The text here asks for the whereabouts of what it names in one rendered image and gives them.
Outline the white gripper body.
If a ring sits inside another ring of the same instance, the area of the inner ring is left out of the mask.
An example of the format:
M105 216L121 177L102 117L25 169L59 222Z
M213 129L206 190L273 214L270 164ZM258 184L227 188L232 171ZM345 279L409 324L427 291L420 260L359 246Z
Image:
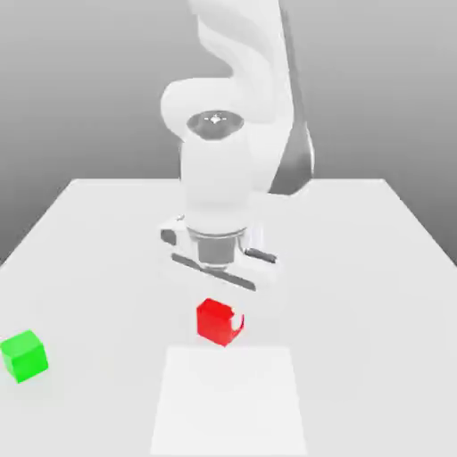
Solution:
M237 249L235 260L225 267L202 266L176 252L167 253L166 259L249 293L260 293L274 285L279 277L279 258L256 249Z

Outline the small red cube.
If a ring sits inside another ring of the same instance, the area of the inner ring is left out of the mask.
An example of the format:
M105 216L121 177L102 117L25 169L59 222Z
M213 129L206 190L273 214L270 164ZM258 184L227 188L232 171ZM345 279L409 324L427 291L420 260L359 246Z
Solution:
M232 328L234 313L231 307L212 298L206 298L196 308L196 331L200 337L226 347L244 329L245 318L239 329Z

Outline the small green cube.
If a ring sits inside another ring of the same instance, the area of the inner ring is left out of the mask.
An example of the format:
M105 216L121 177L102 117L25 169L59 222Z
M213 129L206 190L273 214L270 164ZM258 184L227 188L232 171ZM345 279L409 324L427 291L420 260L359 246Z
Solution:
M33 378L48 369L44 345L31 330L5 339L0 343L0 352L7 371L17 383Z

